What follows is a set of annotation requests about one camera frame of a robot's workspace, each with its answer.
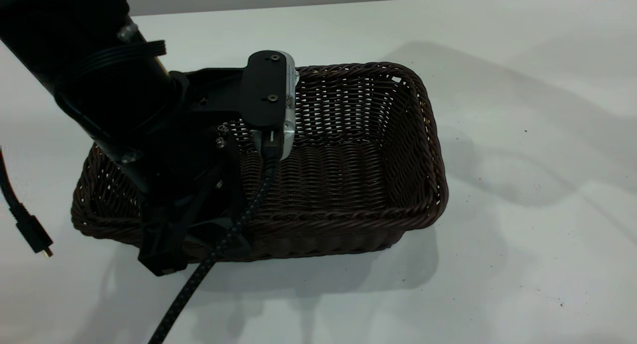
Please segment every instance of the wicker weave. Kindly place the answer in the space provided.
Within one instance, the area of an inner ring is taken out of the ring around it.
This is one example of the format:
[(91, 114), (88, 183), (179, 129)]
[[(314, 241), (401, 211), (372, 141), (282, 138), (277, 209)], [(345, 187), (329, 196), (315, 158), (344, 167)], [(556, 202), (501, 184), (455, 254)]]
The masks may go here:
[[(421, 79), (393, 63), (299, 71), (294, 148), (249, 224), (254, 254), (241, 260), (385, 249), (406, 230), (433, 224), (448, 189)], [(261, 158), (242, 124), (230, 128), (250, 197)], [(84, 164), (71, 214), (85, 235), (141, 244), (136, 189), (97, 146)], [(192, 262), (208, 252), (193, 242), (184, 249)]]

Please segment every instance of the usb connector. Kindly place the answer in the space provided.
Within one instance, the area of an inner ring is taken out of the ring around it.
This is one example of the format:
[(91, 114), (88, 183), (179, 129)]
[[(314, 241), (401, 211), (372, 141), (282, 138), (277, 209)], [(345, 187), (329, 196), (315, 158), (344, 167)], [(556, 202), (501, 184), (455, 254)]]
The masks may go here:
[(4, 195), (4, 199), (9, 205), (9, 210), (17, 221), (16, 226), (22, 233), (22, 237), (35, 253), (43, 252), (47, 258), (52, 256), (53, 252), (49, 248), (53, 244), (51, 237), (48, 236), (38, 219), (31, 215), (24, 205), (18, 201), (15, 192), (13, 192), (6, 167), (4, 166), (2, 147), (0, 147), (0, 187), (2, 187), (2, 195)]

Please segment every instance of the wicker basket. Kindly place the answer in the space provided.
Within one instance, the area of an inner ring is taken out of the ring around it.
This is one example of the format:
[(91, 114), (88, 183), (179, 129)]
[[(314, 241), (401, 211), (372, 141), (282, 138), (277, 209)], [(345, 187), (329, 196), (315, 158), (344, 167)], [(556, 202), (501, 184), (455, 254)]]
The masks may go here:
[[(299, 71), (294, 149), (248, 226), (253, 256), (241, 260), (375, 251), (433, 224), (448, 189), (421, 79), (393, 63)], [(261, 158), (249, 131), (240, 123), (231, 128), (250, 197)], [(73, 196), (73, 225), (84, 235), (140, 246), (136, 194), (94, 146)], [(209, 251), (193, 242), (184, 249), (191, 262)]]

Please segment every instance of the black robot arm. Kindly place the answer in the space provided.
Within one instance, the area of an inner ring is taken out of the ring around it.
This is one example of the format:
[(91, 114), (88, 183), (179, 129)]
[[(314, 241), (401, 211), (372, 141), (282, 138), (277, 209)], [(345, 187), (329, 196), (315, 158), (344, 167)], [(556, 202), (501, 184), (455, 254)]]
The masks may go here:
[[(245, 225), (294, 140), (293, 59), (261, 51), (243, 69), (166, 72), (158, 60), (164, 42), (146, 42), (126, 0), (0, 0), (0, 39), (139, 189), (138, 259), (150, 271), (184, 269), (186, 239), (210, 248), (151, 339), (162, 342), (212, 265), (249, 254)], [(264, 158), (250, 201), (226, 126), (237, 120)], [(0, 182), (15, 208), (8, 178)], [(50, 253), (35, 217), (21, 214), (18, 228), (32, 248)]]

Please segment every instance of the cable plug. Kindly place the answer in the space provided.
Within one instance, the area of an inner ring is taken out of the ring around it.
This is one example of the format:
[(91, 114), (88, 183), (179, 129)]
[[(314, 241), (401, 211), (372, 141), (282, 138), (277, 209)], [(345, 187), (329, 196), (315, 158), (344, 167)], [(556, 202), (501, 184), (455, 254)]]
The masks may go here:
[(44, 256), (47, 258), (52, 256), (53, 253), (51, 249), (49, 249), (51, 244), (53, 244), (51, 237), (48, 236), (38, 219), (32, 216), (15, 196), (15, 192), (9, 182), (9, 175), (6, 173), (6, 167), (4, 166), (2, 146), (0, 146), (0, 189), (2, 189), (2, 195), (9, 205), (11, 214), (18, 222), (16, 226), (20, 233), (22, 233), (22, 237), (27, 240), (29, 246), (31, 246), (35, 253), (43, 251)]
[[(263, 131), (261, 135), (261, 158), (266, 164), (279, 162), (283, 156), (284, 134), (282, 129)], [(268, 164), (264, 166), (264, 175), (273, 176), (276, 166)]]
[(16, 227), (18, 227), (18, 230), (22, 233), (22, 237), (24, 237), (29, 246), (31, 246), (31, 249), (33, 249), (35, 253), (43, 252), (46, 258), (52, 256), (53, 252), (49, 247), (53, 244), (53, 240), (48, 236), (48, 233), (46, 233), (42, 224), (39, 223), (37, 217), (29, 214), (23, 206), (11, 208), (11, 213), (18, 222)]

